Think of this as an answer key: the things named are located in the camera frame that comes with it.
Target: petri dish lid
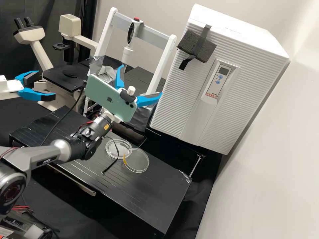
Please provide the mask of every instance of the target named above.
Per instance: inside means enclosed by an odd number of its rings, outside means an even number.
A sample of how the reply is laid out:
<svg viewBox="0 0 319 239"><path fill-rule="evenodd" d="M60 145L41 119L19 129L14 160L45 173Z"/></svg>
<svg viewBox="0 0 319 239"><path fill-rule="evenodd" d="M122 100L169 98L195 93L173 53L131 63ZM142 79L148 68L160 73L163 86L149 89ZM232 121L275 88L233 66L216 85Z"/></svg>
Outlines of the petri dish lid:
<svg viewBox="0 0 319 239"><path fill-rule="evenodd" d="M119 159L123 159L123 155L125 154L125 157L128 157L131 153L129 152L129 149L132 149L132 145L125 139L113 139L116 143L117 148L119 149ZM105 150L107 154L116 159L117 158L117 150L114 145L113 140L109 140L105 145Z"/></svg>
<svg viewBox="0 0 319 239"><path fill-rule="evenodd" d="M123 160L125 166L134 173L142 173L147 170L150 160L147 154L140 148L131 148L128 150L129 155Z"/></svg>

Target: white wall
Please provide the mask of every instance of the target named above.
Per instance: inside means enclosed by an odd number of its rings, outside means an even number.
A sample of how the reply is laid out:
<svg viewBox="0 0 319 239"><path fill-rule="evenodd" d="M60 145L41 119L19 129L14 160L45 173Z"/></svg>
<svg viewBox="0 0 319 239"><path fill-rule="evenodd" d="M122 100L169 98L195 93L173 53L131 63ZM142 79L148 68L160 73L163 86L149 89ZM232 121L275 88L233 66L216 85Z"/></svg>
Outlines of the white wall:
<svg viewBox="0 0 319 239"><path fill-rule="evenodd" d="M319 3L308 7L290 39L301 48L218 176L196 239L319 237Z"/></svg>
<svg viewBox="0 0 319 239"><path fill-rule="evenodd" d="M155 28L165 34L177 35L177 43L181 39L183 29L186 25L192 6L195 3L212 8L232 17L241 19L251 24L269 30L289 55L296 52L297 45L291 44L294 38L295 25L303 14L310 0L161 0L161 1L115 1L99 0L93 39L98 41L108 12L111 7L116 7L124 15L129 17L140 17L146 25ZM107 55L117 59L122 58L123 47L126 45L126 33L120 30L113 32ZM149 45L138 39L134 45L134 54L131 65L141 66L151 72L155 71L162 50ZM175 51L167 63L163 77L167 77Z"/></svg>

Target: black cable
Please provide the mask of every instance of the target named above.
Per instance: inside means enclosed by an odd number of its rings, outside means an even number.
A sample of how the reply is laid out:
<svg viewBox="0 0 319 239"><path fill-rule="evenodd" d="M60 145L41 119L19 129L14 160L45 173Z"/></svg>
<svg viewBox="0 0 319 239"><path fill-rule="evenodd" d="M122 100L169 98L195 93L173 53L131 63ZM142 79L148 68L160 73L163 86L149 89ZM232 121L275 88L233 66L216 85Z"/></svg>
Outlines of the black cable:
<svg viewBox="0 0 319 239"><path fill-rule="evenodd" d="M109 139L111 139L113 141L113 143L115 145L115 148L116 148L116 151L117 151L117 158L116 158L116 160L113 161L113 163L110 164L110 166L108 166L106 169L104 169L102 171L103 175L106 173L106 171L108 171L116 163L116 161L119 159L119 155L120 155L119 149L117 148L115 141L109 136L105 136L105 138L109 138Z"/></svg>
<svg viewBox="0 0 319 239"><path fill-rule="evenodd" d="M49 135L52 133L52 131L55 129L55 127L71 112L71 110L73 110L73 108L76 106L76 104L79 102L81 95L84 91L84 87L81 89L80 95L78 97L78 99L76 100L76 102L74 103L74 105L68 110L68 112L63 115L57 122L56 124L52 127L52 129L50 130L50 132L46 135L46 137L44 138L44 140L42 141L42 143L40 144L40 146L42 146L44 144L44 142L47 140L47 138L49 137Z"/></svg>
<svg viewBox="0 0 319 239"><path fill-rule="evenodd" d="M89 115L86 115L86 117L89 118L89 117L91 117L94 113L100 112L100 111L101 111L101 109L95 110L95 111L91 111Z"/></svg>
<svg viewBox="0 0 319 239"><path fill-rule="evenodd" d="M23 194L21 194L21 198L22 198L22 201L23 201L24 205L25 205L25 206L28 206L28 204L27 204L27 202L26 202L26 200L25 200ZM52 226L49 225L49 223L40 220L40 219L35 215L35 213L34 213L32 210L31 210L31 211L29 210L28 213L29 213L29 215L31 215L34 219L36 219L37 221L39 221L40 223L42 223L43 225L45 225L47 228L51 229L52 232L53 232L53 234L55 235L55 237L56 237L57 239L60 239L59 236L58 236L58 234L56 233L56 232L60 232L59 229L53 228Z"/></svg>

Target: control panel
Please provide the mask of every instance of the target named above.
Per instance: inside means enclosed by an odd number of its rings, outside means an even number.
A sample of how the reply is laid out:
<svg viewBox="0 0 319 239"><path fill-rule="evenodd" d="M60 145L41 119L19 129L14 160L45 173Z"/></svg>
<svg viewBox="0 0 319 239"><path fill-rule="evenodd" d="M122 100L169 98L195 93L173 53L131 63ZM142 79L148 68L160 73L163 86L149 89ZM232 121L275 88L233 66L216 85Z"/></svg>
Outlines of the control panel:
<svg viewBox="0 0 319 239"><path fill-rule="evenodd" d="M205 95L216 99L231 70L229 66L220 64Z"/></svg>

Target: digital display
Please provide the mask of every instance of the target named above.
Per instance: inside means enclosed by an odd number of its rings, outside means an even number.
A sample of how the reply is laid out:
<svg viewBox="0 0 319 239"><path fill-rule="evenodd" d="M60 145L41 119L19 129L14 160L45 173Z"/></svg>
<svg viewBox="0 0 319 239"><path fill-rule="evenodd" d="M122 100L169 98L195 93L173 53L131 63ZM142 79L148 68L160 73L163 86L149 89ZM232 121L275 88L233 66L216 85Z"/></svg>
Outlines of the digital display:
<svg viewBox="0 0 319 239"><path fill-rule="evenodd" d="M220 68L219 69L219 71L218 71L218 73L220 73L220 74L223 74L223 75L227 75L228 74L228 72L229 72L229 70L228 69L226 69L226 68Z"/></svg>

